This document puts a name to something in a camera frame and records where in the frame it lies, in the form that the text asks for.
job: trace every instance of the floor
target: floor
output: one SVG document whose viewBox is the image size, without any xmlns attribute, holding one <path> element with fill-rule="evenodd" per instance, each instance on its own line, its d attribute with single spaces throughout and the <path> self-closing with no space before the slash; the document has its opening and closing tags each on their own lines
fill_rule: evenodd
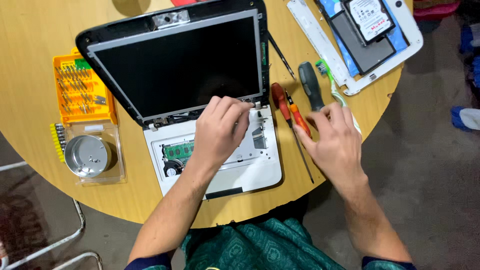
<svg viewBox="0 0 480 270">
<path fill-rule="evenodd" d="M 456 53 L 459 30 L 451 17 L 424 35 L 423 49 L 407 61 L 390 105 L 362 146 L 372 190 L 418 269 L 480 265 L 480 134 L 455 129 L 449 112 L 454 105 L 472 106 Z M 2 136 L 0 153 L 0 166 L 22 161 Z M 84 233 L 23 269 L 51 269 L 87 250 L 98 252 L 107 270 L 125 266 L 140 224 L 82 209 Z M 342 212 L 337 192 L 324 183 L 310 193 L 304 225 L 315 246 L 345 268 L 359 269 Z M 12 260 L 78 226 L 71 199 L 29 166 L 0 172 L 0 237 Z M 183 265 L 177 252 L 173 267 Z M 95 269 L 95 260 L 76 269 Z"/>
</svg>

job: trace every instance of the round table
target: round table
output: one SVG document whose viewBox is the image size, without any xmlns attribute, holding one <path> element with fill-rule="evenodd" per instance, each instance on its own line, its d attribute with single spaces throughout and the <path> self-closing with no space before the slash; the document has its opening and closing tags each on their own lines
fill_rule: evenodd
<svg viewBox="0 0 480 270">
<path fill-rule="evenodd" d="M 286 7 L 288 1 L 265 0 L 268 29 L 297 74 L 303 61 L 319 57 Z M 306 0 L 322 28 L 333 40 L 325 20 L 312 0 Z M 1 106 L 0 130 L 24 160 L 52 185 L 74 199 L 103 213 L 143 223 L 162 199 L 142 129 L 117 103 L 127 183 L 83 187 L 60 163 L 49 124 L 60 121 L 52 74 L 52 57 L 70 53 L 75 36 L 82 30 L 144 12 L 172 7 L 169 0 L 7 0 L 0 5 Z M 270 46 L 270 83 L 278 82 L 292 95 L 300 112 L 310 111 L 299 80 L 294 81 L 274 48 Z M 235 60 L 232 52 L 231 61 Z M 377 80 L 347 102 L 362 129 L 363 139 L 375 127 L 400 78 L 401 66 Z M 329 81 L 317 73 L 325 104 L 333 102 Z M 291 130 L 279 110 L 275 111 L 277 142 L 282 161 L 281 184 L 202 202 L 193 228 L 243 221 L 296 200 L 325 179 L 307 157 L 312 184 Z M 318 133 L 311 127 L 313 139 Z"/>
</svg>

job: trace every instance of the screwdriver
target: screwdriver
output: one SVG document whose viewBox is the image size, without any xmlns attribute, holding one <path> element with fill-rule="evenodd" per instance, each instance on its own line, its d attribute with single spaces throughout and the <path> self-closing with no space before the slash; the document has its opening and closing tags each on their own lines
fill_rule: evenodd
<svg viewBox="0 0 480 270">
<path fill-rule="evenodd" d="M 305 164 L 305 167 L 307 168 L 308 176 L 310 177 L 312 184 L 314 184 L 315 182 L 313 181 L 312 173 L 308 168 L 307 161 L 305 160 L 305 156 L 303 155 L 303 151 L 301 150 L 297 135 L 293 130 L 292 118 L 290 116 L 290 110 L 288 109 L 287 103 L 285 102 L 285 95 L 283 94 L 283 89 L 278 83 L 272 84 L 272 99 L 275 103 L 275 106 L 280 109 L 283 118 L 285 118 L 285 121 L 287 121 L 288 126 L 292 130 L 293 137 L 295 138 L 295 142 L 297 143 L 297 147 L 299 148 L 301 158 L 303 160 L 303 163 Z"/>
<path fill-rule="evenodd" d="M 305 123 L 305 121 L 303 120 L 300 112 L 299 112 L 299 108 L 297 107 L 297 105 L 295 103 L 293 103 L 293 99 L 292 97 L 288 94 L 287 91 L 285 91 L 285 94 L 287 95 L 287 100 L 288 100 L 288 103 L 290 104 L 290 111 L 293 113 L 293 118 L 295 118 L 295 123 L 297 123 L 297 125 L 301 126 L 303 128 L 303 130 L 307 133 L 308 137 L 312 137 L 311 133 L 310 133 L 310 128 L 308 128 L 307 126 L 307 123 Z"/>
<path fill-rule="evenodd" d="M 303 90 L 310 101 L 312 111 L 320 111 L 325 104 L 320 93 L 320 85 L 318 84 L 315 70 L 310 62 L 305 61 L 299 65 L 299 76 Z"/>
</svg>

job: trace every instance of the screwdriver shaft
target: screwdriver shaft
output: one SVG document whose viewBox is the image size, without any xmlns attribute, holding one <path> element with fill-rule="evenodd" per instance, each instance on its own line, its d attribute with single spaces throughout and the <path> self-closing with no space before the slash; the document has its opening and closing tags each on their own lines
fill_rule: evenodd
<svg viewBox="0 0 480 270">
<path fill-rule="evenodd" d="M 293 132 L 293 137 L 295 138 L 295 142 L 297 143 L 297 146 L 299 148 L 301 159 L 303 160 L 303 163 L 305 164 L 305 167 L 307 168 L 308 176 L 310 177 L 310 180 L 311 180 L 312 184 L 314 184 L 315 182 L 313 181 L 312 173 L 310 172 L 310 169 L 308 168 L 307 161 L 305 160 L 305 156 L 303 155 L 303 151 L 301 150 L 299 141 L 297 139 L 297 135 L 295 134 L 295 131 L 293 130 L 293 128 L 291 128 L 291 130 Z"/>
</svg>

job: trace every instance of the black screwdriver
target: black screwdriver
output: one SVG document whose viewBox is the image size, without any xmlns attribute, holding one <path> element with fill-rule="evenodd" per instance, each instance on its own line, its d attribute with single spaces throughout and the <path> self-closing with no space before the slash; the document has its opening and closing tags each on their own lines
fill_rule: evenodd
<svg viewBox="0 0 480 270">
<path fill-rule="evenodd" d="M 310 62 L 305 61 L 299 65 L 299 76 L 303 90 L 308 96 L 312 111 L 320 111 L 325 106 L 320 92 L 315 70 Z"/>
</svg>

